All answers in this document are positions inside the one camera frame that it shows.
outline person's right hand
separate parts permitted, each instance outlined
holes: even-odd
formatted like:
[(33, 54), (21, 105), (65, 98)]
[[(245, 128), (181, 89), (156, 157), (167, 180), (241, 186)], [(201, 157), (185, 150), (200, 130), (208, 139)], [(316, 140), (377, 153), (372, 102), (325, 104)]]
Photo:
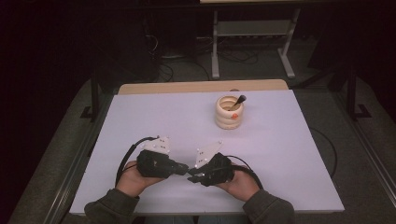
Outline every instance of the person's right hand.
[(246, 202), (259, 191), (254, 178), (243, 171), (233, 171), (233, 180), (226, 183), (217, 184), (216, 186), (224, 189), (236, 199)]

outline finger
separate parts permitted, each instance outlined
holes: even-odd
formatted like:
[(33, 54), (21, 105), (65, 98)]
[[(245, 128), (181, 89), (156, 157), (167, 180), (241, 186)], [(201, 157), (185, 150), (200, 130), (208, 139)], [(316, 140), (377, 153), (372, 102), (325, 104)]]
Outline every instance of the finger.
[(126, 165), (124, 166), (124, 168), (134, 166), (134, 165), (137, 165), (137, 161), (128, 161), (126, 163)]

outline black cable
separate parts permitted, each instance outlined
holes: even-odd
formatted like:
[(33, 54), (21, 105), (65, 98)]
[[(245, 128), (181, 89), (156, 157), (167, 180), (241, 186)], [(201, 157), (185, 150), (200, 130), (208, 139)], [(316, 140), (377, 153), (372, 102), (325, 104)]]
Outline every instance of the black cable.
[[(231, 168), (233, 170), (242, 171), (242, 172), (245, 172), (246, 174), (250, 175), (256, 181), (257, 186), (259, 186), (259, 189), (263, 189), (262, 182), (260, 181), (260, 179), (256, 175), (256, 173), (254, 173), (251, 169), (248, 169), (246, 167), (239, 166), (239, 165), (231, 165)], [(216, 172), (216, 171), (227, 170), (227, 169), (230, 169), (230, 167), (225, 166), (225, 167), (215, 168), (215, 169), (211, 170), (210, 172)]]
[(124, 173), (125, 171), (131, 169), (132, 167), (136, 166), (137, 164), (134, 164), (132, 166), (128, 166), (127, 168), (123, 169), (122, 172)]
[(232, 167), (234, 170), (243, 171), (243, 172), (247, 173), (248, 175), (250, 175), (251, 177), (253, 177), (253, 179), (256, 181), (257, 185), (259, 186), (259, 189), (263, 189), (262, 182), (260, 181), (260, 179), (256, 175), (256, 173), (254, 173), (251, 169), (248, 169), (243, 166), (238, 166), (238, 165), (232, 165)]
[[(165, 71), (163, 71), (163, 69), (161, 68), (161, 66), (164, 66), (164, 67), (166, 67), (167, 69), (169, 69), (170, 70), (170, 72), (169, 73), (167, 73), (167, 72), (165, 72)], [(169, 66), (169, 65), (166, 65), (166, 64), (164, 64), (164, 63), (160, 63), (159, 64), (159, 69), (160, 69), (160, 71), (162, 72), (162, 73), (164, 73), (165, 75), (168, 75), (169, 76), (169, 78), (163, 78), (163, 81), (164, 82), (169, 82), (169, 81), (171, 81), (172, 79), (173, 79), (173, 76), (174, 76), (174, 70), (173, 70), (173, 68), (171, 67), (171, 66)]]
[(152, 140), (155, 140), (155, 139), (157, 139), (157, 138), (154, 138), (154, 137), (145, 137), (145, 138), (142, 138), (142, 139), (140, 139), (139, 141), (137, 141), (135, 144), (133, 144), (133, 145), (129, 148), (128, 152), (125, 154), (124, 158), (122, 159), (122, 162), (120, 163), (119, 170), (117, 171), (116, 185), (117, 185), (117, 183), (119, 183), (119, 180), (120, 180), (120, 178), (121, 178), (121, 175), (122, 175), (122, 172), (123, 172), (123, 168), (125, 167), (126, 162), (128, 161), (128, 159), (129, 159), (129, 157), (131, 156), (131, 154), (134, 152), (134, 150), (136, 149), (136, 147), (137, 147), (138, 145), (140, 145), (140, 144), (141, 144), (142, 142), (144, 142), (144, 141), (152, 141)]
[(236, 158), (236, 159), (240, 160), (241, 162), (243, 162), (243, 163), (247, 166), (247, 168), (248, 168), (249, 170), (251, 170), (250, 166), (248, 166), (248, 164), (247, 164), (245, 161), (243, 161), (241, 158), (235, 157), (235, 156), (225, 156), (225, 157)]
[(333, 178), (335, 175), (335, 171), (337, 170), (337, 166), (338, 166), (338, 155), (337, 155), (337, 150), (335, 149), (334, 144), (332, 143), (332, 140), (330, 140), (324, 133), (322, 133), (321, 131), (312, 128), (312, 127), (308, 127), (310, 130), (313, 130), (317, 133), (319, 133), (320, 135), (322, 135), (332, 146), (332, 152), (334, 153), (334, 165), (332, 166), (332, 172), (330, 173), (330, 177)]
[(201, 67), (205, 71), (207, 80), (210, 81), (210, 75), (207, 73), (206, 69), (202, 65), (198, 64), (197, 62), (183, 60), (183, 61), (172, 61), (172, 62), (164, 62), (164, 63), (193, 63), (193, 64)]

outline white tabletop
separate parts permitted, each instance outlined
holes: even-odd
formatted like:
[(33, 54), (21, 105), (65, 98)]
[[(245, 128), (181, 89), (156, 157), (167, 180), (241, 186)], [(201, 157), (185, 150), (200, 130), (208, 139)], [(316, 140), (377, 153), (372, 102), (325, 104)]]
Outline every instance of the white tabletop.
[[(196, 148), (222, 140), (220, 152), (246, 161), (266, 190), (291, 202), (296, 212), (343, 211), (344, 206), (318, 153), (293, 91), (240, 91), (243, 122), (227, 131), (214, 121), (215, 102), (229, 92), (117, 95), (109, 108), (90, 162), (70, 209), (83, 214), (86, 203), (114, 188), (116, 172), (129, 147), (148, 136), (168, 136), (170, 159), (193, 167)], [(138, 147), (130, 160), (135, 160)], [(216, 187), (172, 175), (141, 194), (135, 212), (159, 214), (242, 213), (242, 202)]]

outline dark background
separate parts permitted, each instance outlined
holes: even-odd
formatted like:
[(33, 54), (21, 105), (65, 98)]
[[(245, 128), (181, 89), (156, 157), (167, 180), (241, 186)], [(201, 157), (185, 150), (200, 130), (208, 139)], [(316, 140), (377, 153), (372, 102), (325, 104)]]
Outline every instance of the dark background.
[[(192, 54), (195, 36), (211, 32), (210, 12), (157, 13), (142, 26), (144, 14), (81, 13), (76, 7), (80, 6), (72, 1), (0, 2), (0, 223), (9, 219), (67, 107), (93, 70), (109, 91), (124, 82), (152, 81), (158, 74), (147, 53), (145, 29), (168, 46)], [(322, 36), (312, 67), (326, 68), (346, 53), (352, 55), (358, 76), (372, 86), (396, 120), (392, 13), (391, 5), (382, 3), (304, 8), (294, 37)]]

